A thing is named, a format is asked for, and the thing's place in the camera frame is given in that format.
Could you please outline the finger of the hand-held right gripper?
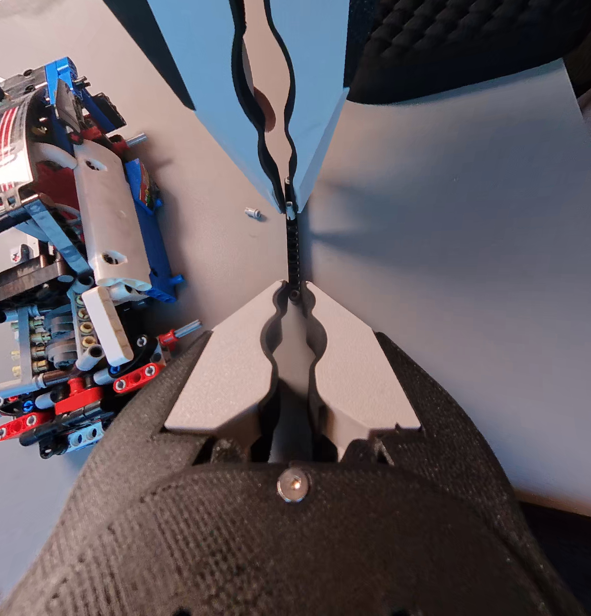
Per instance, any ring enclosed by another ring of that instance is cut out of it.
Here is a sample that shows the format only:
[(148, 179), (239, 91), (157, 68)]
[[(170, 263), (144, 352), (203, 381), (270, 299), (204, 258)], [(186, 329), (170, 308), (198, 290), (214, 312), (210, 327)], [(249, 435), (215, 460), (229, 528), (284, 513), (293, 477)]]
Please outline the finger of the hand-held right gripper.
[(265, 1), (290, 76), (285, 134), (298, 213), (314, 189), (346, 101), (343, 86), (349, 1)]
[(251, 184), (285, 212), (266, 117), (245, 71), (243, 1), (149, 1), (194, 111)]

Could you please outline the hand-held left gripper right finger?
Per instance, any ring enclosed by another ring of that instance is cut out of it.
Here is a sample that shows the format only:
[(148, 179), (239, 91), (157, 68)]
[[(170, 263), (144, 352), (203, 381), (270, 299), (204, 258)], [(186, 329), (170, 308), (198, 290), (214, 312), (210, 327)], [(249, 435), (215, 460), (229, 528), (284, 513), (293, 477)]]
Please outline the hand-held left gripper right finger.
[(313, 458), (339, 461), (350, 443), (421, 422), (377, 335), (313, 283), (301, 286), (309, 369), (308, 414)]

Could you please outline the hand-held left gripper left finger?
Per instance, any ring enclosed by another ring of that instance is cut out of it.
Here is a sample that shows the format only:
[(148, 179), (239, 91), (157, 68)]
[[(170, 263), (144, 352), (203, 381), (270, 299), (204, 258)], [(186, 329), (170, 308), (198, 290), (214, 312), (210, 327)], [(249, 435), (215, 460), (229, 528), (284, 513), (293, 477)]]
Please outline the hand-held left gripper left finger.
[(252, 461), (268, 461), (280, 415), (274, 352), (287, 303), (287, 283), (278, 280), (214, 327), (167, 430), (232, 439)]

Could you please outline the black lego beam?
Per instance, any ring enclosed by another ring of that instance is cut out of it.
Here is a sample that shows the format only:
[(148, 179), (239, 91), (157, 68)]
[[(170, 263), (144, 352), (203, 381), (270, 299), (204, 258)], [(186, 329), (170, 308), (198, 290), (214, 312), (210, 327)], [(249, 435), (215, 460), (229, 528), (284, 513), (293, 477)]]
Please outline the black lego beam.
[(292, 201), (297, 209), (297, 217), (294, 220), (288, 220), (285, 215), (285, 229), (289, 300), (293, 305), (299, 305), (301, 303), (301, 281), (298, 207), (292, 185), (284, 185), (284, 194), (285, 202)]

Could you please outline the partly built lego car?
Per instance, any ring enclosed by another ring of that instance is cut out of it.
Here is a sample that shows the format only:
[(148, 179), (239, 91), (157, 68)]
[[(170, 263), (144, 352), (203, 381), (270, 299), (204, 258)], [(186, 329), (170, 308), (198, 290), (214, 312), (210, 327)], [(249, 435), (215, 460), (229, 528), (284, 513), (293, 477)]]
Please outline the partly built lego car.
[(49, 459), (98, 443), (167, 367), (194, 321), (153, 335), (143, 311), (174, 303), (157, 220), (161, 193), (103, 93), (64, 57), (0, 78), (0, 270), (13, 379), (0, 383), (0, 443)]

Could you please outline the person's right hand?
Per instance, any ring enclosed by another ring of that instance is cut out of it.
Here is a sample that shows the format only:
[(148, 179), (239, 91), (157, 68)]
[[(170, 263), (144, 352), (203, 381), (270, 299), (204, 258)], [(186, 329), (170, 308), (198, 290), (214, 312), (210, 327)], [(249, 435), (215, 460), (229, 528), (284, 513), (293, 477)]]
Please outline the person's right hand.
[(276, 126), (276, 113), (267, 96), (260, 89), (253, 88), (253, 96), (265, 118), (264, 132), (270, 133)]

